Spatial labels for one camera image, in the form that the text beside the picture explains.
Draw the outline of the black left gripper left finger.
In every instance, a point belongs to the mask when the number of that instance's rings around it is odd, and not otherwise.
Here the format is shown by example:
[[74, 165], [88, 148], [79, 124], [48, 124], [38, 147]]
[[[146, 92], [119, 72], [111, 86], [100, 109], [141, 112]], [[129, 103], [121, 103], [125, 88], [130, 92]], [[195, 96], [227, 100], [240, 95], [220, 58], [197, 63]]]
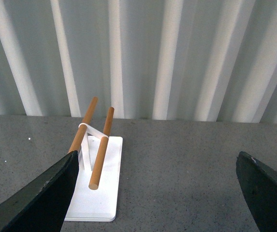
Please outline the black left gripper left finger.
[[72, 151], [0, 204], [0, 232], [59, 232], [79, 171]]

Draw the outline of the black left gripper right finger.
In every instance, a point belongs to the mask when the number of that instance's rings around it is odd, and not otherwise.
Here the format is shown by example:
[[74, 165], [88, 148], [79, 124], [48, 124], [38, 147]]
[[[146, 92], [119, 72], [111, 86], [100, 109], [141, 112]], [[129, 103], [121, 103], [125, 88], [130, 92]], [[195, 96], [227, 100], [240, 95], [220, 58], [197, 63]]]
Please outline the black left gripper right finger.
[[248, 208], [261, 232], [277, 232], [277, 171], [240, 152], [236, 174]]

